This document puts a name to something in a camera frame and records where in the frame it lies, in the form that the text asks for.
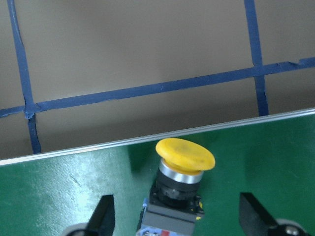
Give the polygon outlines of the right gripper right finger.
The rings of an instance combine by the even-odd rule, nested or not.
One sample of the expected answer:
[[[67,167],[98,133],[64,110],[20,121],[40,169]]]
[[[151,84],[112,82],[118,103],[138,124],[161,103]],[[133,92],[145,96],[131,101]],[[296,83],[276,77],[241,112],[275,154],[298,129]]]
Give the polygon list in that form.
[[[239,223],[246,236],[284,236],[280,226],[252,193],[240,193]]]

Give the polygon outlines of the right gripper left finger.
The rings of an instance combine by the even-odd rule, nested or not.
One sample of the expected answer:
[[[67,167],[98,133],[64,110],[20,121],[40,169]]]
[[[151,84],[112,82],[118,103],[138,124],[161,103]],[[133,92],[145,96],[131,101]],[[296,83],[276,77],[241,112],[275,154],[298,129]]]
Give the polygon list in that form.
[[[113,195],[103,195],[86,228],[86,236],[112,236],[115,228],[115,205]]]

